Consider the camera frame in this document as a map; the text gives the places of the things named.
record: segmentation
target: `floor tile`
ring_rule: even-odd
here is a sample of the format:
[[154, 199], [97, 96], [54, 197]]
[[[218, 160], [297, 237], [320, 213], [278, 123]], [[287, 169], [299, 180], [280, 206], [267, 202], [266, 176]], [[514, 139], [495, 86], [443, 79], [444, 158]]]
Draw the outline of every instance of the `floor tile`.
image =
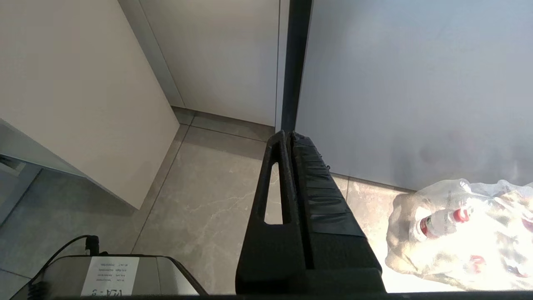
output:
[[0, 270], [0, 299], [11, 298], [28, 281], [26, 277]]
[[[48, 258], [82, 234], [100, 237], [101, 251], [129, 254], [187, 131], [181, 126], [140, 210], [85, 178], [43, 170], [0, 227], [0, 268], [33, 277]], [[63, 254], [84, 254], [79, 241]]]
[[176, 115], [177, 121], [181, 125], [190, 125], [196, 113], [194, 110], [185, 109], [181, 107], [175, 107], [175, 106], [172, 106], [172, 110], [174, 111], [174, 114]]
[[389, 217], [393, 209], [392, 202], [402, 194], [405, 193], [377, 184], [357, 181], [353, 178], [350, 178], [348, 182], [346, 201], [383, 268], [382, 279], [387, 292], [459, 290], [443, 283], [423, 280], [414, 275], [397, 273], [385, 264], [388, 251], [386, 235]]
[[[172, 256], [209, 293], [234, 293], [264, 149], [261, 141], [191, 127], [134, 253]], [[279, 181], [271, 182], [275, 190]]]
[[332, 173], [332, 177], [335, 183], [337, 184], [338, 189], [341, 191], [342, 197], [346, 199], [346, 196], [348, 194], [348, 176]]
[[274, 134], [271, 126], [201, 112], [196, 113], [192, 126], [261, 141], [267, 141]]

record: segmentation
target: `black cable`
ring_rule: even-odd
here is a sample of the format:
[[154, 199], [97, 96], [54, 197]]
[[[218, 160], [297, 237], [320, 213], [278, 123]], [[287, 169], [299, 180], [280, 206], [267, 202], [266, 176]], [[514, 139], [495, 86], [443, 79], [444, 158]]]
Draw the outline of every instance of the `black cable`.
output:
[[50, 257], [50, 259], [49, 259], [49, 260], [43, 265], [43, 267], [39, 270], [39, 272], [37, 272], [37, 274], [35, 274], [35, 276], [34, 276], [32, 279], [30, 279], [29, 284], [32, 285], [32, 284], [34, 283], [34, 281], [37, 279], [37, 277], [39, 277], [39, 275], [41, 275], [41, 274], [44, 272], [44, 270], [45, 270], [46, 268], [48, 268], [48, 266], [49, 266], [50, 263], [54, 260], [54, 258], [55, 258], [59, 253], [61, 253], [63, 250], [65, 250], [66, 247], [68, 247], [70, 244], [74, 243], [74, 242], [77, 241], [77, 240], [81, 240], [81, 239], [83, 239], [83, 238], [89, 238], [89, 237], [92, 237], [92, 236], [95, 236], [95, 235], [88, 235], [88, 234], [80, 235], [80, 236], [78, 236], [77, 238], [70, 240], [70, 241], [69, 241], [68, 243], [66, 243], [63, 247], [59, 248], [59, 250], [56, 251], [56, 252], [54, 253], [54, 255], [52, 255], [52, 257]]
[[30, 281], [28, 282], [28, 300], [43, 300], [46, 298], [48, 294], [48, 290], [50, 289], [50, 285], [44, 281], [40, 281], [34, 284], [35, 280], [39, 277], [39, 275], [41, 275], [46, 270], [46, 268], [50, 266], [54, 258], [59, 253], [61, 253], [63, 250], [65, 250], [66, 247], [68, 247], [75, 241], [81, 240], [83, 238], [86, 238], [85, 250], [89, 250], [89, 253], [91, 256], [98, 255], [98, 251], [100, 248], [98, 236], [85, 234], [85, 235], [80, 235], [77, 238], [70, 240], [63, 247], [59, 248], [59, 250], [56, 251], [54, 255], [50, 257], [50, 259], [48, 259], [48, 261], [43, 265], [43, 267], [39, 270], [39, 272], [37, 272], [37, 274], [35, 274], [35, 276], [32, 279], [30, 279]]

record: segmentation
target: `cabinet door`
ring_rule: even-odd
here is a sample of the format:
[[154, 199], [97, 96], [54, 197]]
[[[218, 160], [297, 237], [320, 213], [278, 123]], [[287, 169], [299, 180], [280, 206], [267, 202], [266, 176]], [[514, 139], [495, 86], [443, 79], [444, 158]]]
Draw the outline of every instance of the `cabinet door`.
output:
[[141, 4], [187, 108], [274, 126], [279, 1]]
[[0, 119], [140, 208], [179, 124], [118, 2], [1, 1], [0, 28]]

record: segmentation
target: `black plastic part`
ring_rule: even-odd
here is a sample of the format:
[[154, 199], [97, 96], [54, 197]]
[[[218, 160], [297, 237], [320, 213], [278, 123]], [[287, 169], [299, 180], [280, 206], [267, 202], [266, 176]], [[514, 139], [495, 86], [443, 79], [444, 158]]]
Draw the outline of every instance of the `black plastic part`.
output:
[[40, 281], [28, 286], [28, 300], [45, 300], [48, 296], [50, 285], [48, 282]]
[[[90, 255], [66, 255], [66, 256], [61, 256], [59, 257], [58, 259], [54, 260], [50, 265], [54, 264], [55, 262], [57, 262], [58, 260], [60, 259], [63, 259], [63, 258], [66, 258], [66, 257], [87, 257], [87, 256], [90, 256]], [[183, 274], [183, 276], [189, 281], [189, 283], [192, 285], [192, 287], [194, 287], [194, 289], [198, 292], [198, 294], [200, 296], [206, 296], [208, 295], [208, 293], [206, 292], [206, 290], [204, 289], [204, 287], [201, 286], [201, 284], [198, 282], [198, 280], [196, 280], [196, 278], [191, 274], [191, 272], [189, 272], [189, 270], [187, 270], [180, 262], [178, 262], [176, 259], [174, 259], [173, 257], [170, 257], [170, 256], [163, 256], [163, 255], [144, 255], [144, 254], [108, 254], [106, 251], [105, 252], [102, 252], [101, 254], [97, 255], [97, 256], [117, 256], [117, 257], [164, 257], [164, 258], [167, 258], [168, 260], [170, 260], [174, 266], [176, 266], [176, 268], [178, 270], [180, 270], [180, 272]], [[106, 297], [102, 297], [102, 296], [99, 296], [98, 299], [105, 299]]]
[[[237, 266], [237, 294], [385, 292], [381, 266], [312, 141], [280, 131], [266, 147]], [[281, 225], [264, 222], [275, 162]]]
[[85, 250], [89, 250], [89, 255], [96, 256], [100, 252], [100, 240], [98, 236], [91, 235], [85, 239]]
[[302, 85], [312, 0], [290, 0], [281, 129], [293, 131]]
[[[248, 228], [240, 253], [235, 290], [238, 294], [287, 293], [287, 278], [305, 270], [296, 198], [286, 147], [278, 132], [266, 145]], [[278, 163], [283, 224], [264, 222], [272, 165]]]
[[[360, 293], [345, 295], [214, 295], [214, 296], [126, 296], [113, 297], [112, 299], [122, 300], [174, 300], [174, 299], [193, 299], [193, 300], [530, 300], [531, 291], [449, 291], [437, 293]], [[62, 300], [74, 300], [79, 297], [67, 297]]]

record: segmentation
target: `plastic bag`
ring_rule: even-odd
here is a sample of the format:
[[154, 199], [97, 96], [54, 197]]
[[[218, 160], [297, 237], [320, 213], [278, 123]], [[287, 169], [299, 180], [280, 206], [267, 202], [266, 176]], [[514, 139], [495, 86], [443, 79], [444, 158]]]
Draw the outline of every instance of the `plastic bag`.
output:
[[398, 196], [391, 269], [465, 290], [533, 289], [533, 187], [444, 180]]

